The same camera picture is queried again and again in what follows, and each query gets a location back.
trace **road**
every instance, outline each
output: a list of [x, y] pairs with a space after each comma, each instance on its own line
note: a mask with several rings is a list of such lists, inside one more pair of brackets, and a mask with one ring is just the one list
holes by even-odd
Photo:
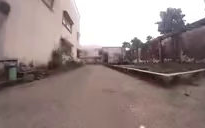
[[205, 80], [165, 89], [84, 66], [0, 91], [0, 128], [205, 128]]

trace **building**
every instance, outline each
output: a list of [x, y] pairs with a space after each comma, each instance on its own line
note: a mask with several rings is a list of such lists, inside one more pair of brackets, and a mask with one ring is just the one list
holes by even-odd
[[107, 63], [119, 63], [124, 57], [122, 47], [103, 47], [102, 52], [107, 55], [107, 57], [103, 57], [103, 61], [107, 61]]
[[77, 59], [79, 22], [74, 0], [0, 0], [0, 59], [47, 64], [61, 45]]
[[101, 48], [82, 48], [80, 58], [89, 64], [101, 63]]

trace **green foliage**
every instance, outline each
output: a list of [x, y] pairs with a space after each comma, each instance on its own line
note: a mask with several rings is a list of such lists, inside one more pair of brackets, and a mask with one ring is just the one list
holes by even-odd
[[138, 50], [139, 48], [143, 47], [143, 43], [140, 39], [138, 39], [137, 37], [135, 37], [134, 39], [131, 40], [132, 42], [132, 49], [134, 50]]
[[131, 44], [129, 42], [123, 42], [122, 47], [126, 50], [127, 48], [131, 48]]
[[160, 12], [161, 21], [157, 22], [158, 31], [166, 34], [185, 28], [185, 15], [182, 14], [180, 8], [167, 8], [165, 12]]
[[151, 41], [152, 39], [153, 39], [152, 36], [147, 36], [147, 37], [146, 37], [146, 42], [149, 42], [149, 41]]

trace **sky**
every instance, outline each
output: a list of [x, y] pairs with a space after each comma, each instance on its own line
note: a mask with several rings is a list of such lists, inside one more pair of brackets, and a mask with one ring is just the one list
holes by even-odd
[[160, 11], [181, 8], [186, 23], [205, 17], [204, 0], [75, 0], [80, 12], [80, 44], [121, 46], [134, 37], [159, 36]]

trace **alley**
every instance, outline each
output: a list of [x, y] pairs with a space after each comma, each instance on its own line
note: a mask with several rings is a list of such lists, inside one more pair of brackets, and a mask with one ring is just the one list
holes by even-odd
[[205, 128], [205, 84], [164, 89], [91, 65], [0, 91], [0, 128], [144, 127]]

